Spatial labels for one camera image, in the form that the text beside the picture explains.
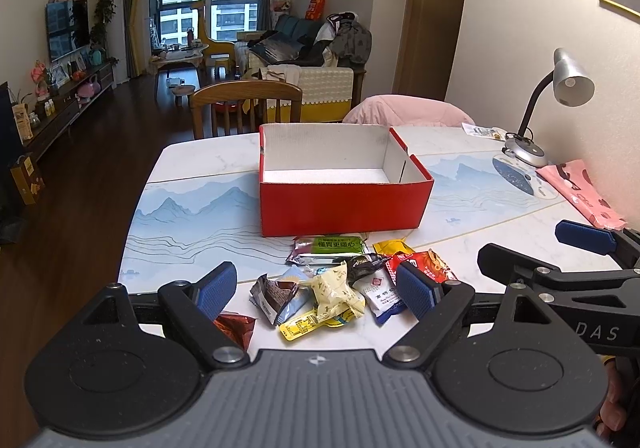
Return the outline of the right hand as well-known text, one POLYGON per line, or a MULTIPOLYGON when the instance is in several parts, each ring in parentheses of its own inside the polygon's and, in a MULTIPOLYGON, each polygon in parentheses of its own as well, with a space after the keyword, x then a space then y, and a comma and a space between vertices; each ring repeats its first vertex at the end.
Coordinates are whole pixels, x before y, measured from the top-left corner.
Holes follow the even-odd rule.
POLYGON ((620 406, 620 398, 624 394, 624 388, 616 368, 615 358, 606 358, 604 368, 608 375, 608 394, 606 394, 599 412, 600 420, 596 426, 596 432, 600 437, 608 438, 613 432, 618 432, 624 426, 626 411, 620 406))

